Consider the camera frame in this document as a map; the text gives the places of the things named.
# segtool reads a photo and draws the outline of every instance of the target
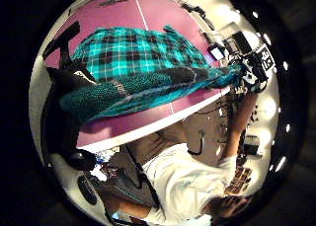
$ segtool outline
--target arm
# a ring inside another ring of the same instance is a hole
[[[133,203],[131,201],[113,195],[108,191],[102,191],[99,193],[99,195],[104,202],[107,210],[111,213],[119,211],[132,217],[143,219],[147,217],[151,209],[151,207],[144,206],[138,203]]]
[[[247,121],[256,105],[258,94],[247,93],[237,113],[229,124],[228,140],[221,159],[237,155],[241,133],[246,128]]]

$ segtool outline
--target white t-shirt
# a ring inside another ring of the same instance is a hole
[[[162,151],[142,166],[160,201],[143,220],[176,225],[201,215],[211,199],[224,195],[235,174],[236,157],[222,159],[215,168],[194,159],[186,143]]]

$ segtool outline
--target pink surface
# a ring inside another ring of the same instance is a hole
[[[66,23],[60,28],[56,36],[60,35],[75,21],[79,21],[81,32],[69,43],[70,53],[90,33],[98,27],[127,27],[145,29],[136,0],[119,2],[115,5],[102,7],[100,3],[107,0],[93,0],[77,10]],[[206,54],[207,43],[199,34],[199,28],[189,13],[180,8],[171,0],[138,0],[149,30],[163,32],[165,25],[171,25],[180,34],[185,36],[202,54]],[[58,67],[59,51],[51,54],[45,61],[47,66]],[[206,98],[219,93],[200,90],[179,99],[173,103],[166,104],[147,111],[121,115],[111,118],[103,118],[85,124],[78,137],[77,146],[84,146],[97,141],[119,136],[126,132],[150,124],[163,117],[179,112],[195,105]]]
[[[111,118],[103,118],[85,124],[78,137],[77,146],[92,144],[97,141],[119,136],[120,134],[132,131],[136,128],[145,126],[173,113],[177,113],[195,105],[207,98],[218,94],[219,90],[211,92],[198,90],[184,98],[178,99],[170,104],[162,105],[150,110],[134,114],[120,115]]]

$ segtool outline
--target clothing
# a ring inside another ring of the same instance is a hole
[[[149,74],[175,67],[209,68],[202,54],[176,32],[166,33],[133,28],[98,28],[76,48],[80,59],[97,81],[118,76]]]
[[[143,220],[176,225],[197,217],[212,198],[224,194],[233,179],[236,156],[219,161],[217,168],[209,167],[188,153],[187,142],[186,129],[179,121],[128,143],[161,204],[159,209],[152,208]]]
[[[96,85],[65,94],[63,110],[85,123],[158,107],[204,88],[238,85],[243,67],[212,68],[183,36],[141,29],[96,29],[72,56]]]
[[[234,177],[236,156],[219,161],[217,168],[209,167],[195,160],[182,143],[166,148],[142,167],[161,204],[143,220],[176,225],[201,215],[211,199],[224,195]]]

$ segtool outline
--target pink table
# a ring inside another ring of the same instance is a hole
[[[165,25],[171,25],[207,56],[207,43],[200,36],[197,23],[174,1],[128,0],[107,7],[98,6],[104,1],[107,0],[92,0],[79,8],[56,34],[58,36],[72,23],[79,21],[81,32],[69,43],[70,53],[97,27],[128,27],[163,32]],[[57,67],[58,59],[59,51],[56,51],[45,63]],[[218,66],[209,56],[207,60],[213,66]],[[228,88],[211,92],[200,90],[154,109],[92,121],[82,127],[77,147],[96,152],[132,141],[185,118],[228,91]]]

